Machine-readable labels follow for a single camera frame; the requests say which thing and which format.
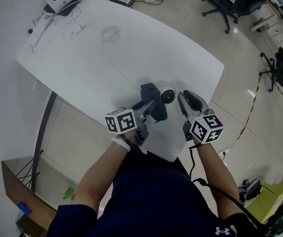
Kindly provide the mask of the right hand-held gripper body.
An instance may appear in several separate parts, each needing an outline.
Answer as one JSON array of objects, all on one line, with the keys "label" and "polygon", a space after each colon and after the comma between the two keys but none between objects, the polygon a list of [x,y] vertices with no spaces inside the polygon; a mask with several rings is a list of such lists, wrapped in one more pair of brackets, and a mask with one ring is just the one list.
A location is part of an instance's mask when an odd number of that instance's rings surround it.
[{"label": "right hand-held gripper body", "polygon": [[183,125],[186,141],[196,138],[201,144],[217,141],[223,129],[224,126],[213,109],[208,109],[196,117],[189,117]]}]

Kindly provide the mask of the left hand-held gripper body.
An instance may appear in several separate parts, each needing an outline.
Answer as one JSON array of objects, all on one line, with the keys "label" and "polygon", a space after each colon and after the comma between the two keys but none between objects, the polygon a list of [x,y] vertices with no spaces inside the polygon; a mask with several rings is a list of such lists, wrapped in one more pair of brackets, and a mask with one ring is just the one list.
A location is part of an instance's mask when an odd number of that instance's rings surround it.
[{"label": "left hand-held gripper body", "polygon": [[108,132],[123,135],[131,130],[136,130],[136,144],[142,146],[149,133],[146,127],[146,119],[149,116],[149,108],[141,107],[138,110],[119,109],[104,116]]}]

